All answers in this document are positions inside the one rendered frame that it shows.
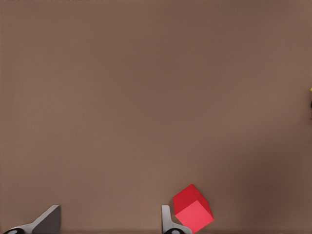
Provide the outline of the red cube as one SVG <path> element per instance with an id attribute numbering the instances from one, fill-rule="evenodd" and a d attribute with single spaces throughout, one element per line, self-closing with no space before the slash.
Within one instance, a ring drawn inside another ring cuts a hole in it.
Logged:
<path id="1" fill-rule="evenodd" d="M 188 227 L 192 234 L 215 220 L 208 201 L 194 184 L 188 185 L 173 196 L 173 206 L 176 218 Z"/>

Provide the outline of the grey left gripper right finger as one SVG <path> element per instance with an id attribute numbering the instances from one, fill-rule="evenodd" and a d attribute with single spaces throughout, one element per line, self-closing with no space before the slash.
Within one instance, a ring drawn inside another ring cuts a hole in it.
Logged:
<path id="1" fill-rule="evenodd" d="M 169 205 L 161 206 L 162 234 L 192 234 L 190 228 L 174 223 Z"/>

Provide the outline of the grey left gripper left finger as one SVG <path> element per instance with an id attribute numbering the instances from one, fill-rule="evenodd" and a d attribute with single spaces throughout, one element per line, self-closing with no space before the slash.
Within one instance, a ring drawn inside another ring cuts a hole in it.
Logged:
<path id="1" fill-rule="evenodd" d="M 59 234 L 61 229 L 61 206 L 52 205 L 35 221 L 13 227 L 3 234 Z"/>

